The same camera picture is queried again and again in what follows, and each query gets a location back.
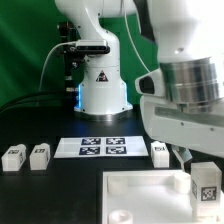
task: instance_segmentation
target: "white tray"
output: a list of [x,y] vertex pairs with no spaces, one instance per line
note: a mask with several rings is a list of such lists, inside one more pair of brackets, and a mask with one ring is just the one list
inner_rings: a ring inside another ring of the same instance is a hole
[[[128,210],[134,224],[192,223],[189,194],[174,190],[174,174],[180,170],[103,173],[102,224],[115,210]],[[128,177],[128,192],[114,196],[107,190],[108,176]]]

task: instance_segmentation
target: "black table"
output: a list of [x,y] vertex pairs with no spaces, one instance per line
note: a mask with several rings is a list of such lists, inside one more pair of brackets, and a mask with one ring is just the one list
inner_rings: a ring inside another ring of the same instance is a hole
[[[151,170],[150,157],[54,159],[61,137],[143,136],[150,153],[139,107],[128,119],[93,122],[75,118],[62,107],[14,108],[0,114],[0,155],[11,145],[25,144],[27,160],[18,172],[0,169],[1,224],[100,224],[103,171]],[[31,171],[29,155],[36,144],[51,146],[46,171]],[[171,168],[180,164],[171,152]],[[223,160],[194,153],[196,161]]]

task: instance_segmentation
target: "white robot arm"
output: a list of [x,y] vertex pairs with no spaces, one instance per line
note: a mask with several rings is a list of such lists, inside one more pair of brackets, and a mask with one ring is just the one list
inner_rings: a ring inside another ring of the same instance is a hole
[[136,80],[146,132],[152,139],[224,157],[223,1],[134,2],[140,24],[145,20],[151,26],[143,33],[158,45],[160,65]]
[[[75,25],[82,40],[104,40],[110,47],[109,54],[86,56],[75,111],[96,120],[110,120],[130,111],[132,105],[127,102],[126,84],[120,77],[119,40],[99,23],[99,18],[124,14],[121,0],[55,0],[55,3]],[[129,14],[135,13],[133,1],[127,1],[126,10]]]

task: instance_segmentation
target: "white housing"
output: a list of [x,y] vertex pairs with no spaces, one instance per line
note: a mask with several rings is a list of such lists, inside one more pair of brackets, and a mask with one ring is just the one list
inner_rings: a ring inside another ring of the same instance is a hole
[[[120,78],[119,40],[99,24],[100,17],[123,15],[122,1],[55,0],[55,3],[77,27],[83,40],[106,40],[110,47],[109,54],[85,58],[84,80],[80,84],[80,103],[76,110],[90,115],[111,115],[131,109],[126,84]],[[132,1],[127,1],[126,8],[128,13],[135,12]],[[102,74],[108,81],[99,81]]]

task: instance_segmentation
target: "white block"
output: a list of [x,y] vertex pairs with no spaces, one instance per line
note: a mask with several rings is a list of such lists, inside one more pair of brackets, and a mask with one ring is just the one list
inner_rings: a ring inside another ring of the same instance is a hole
[[128,178],[126,176],[109,176],[108,192],[112,195],[126,194],[128,191]]
[[151,158],[155,168],[169,167],[170,154],[166,144],[158,141],[151,143]]
[[11,146],[2,156],[3,171],[18,171],[26,160],[26,146]]
[[133,214],[127,210],[115,210],[109,214],[109,224],[133,224]]
[[174,175],[174,190],[180,194],[188,194],[191,189],[191,175],[179,172]]
[[48,144],[36,145],[30,155],[31,170],[46,170],[50,156],[50,146]]
[[192,163],[190,203],[194,216],[217,216],[222,172],[213,162]]

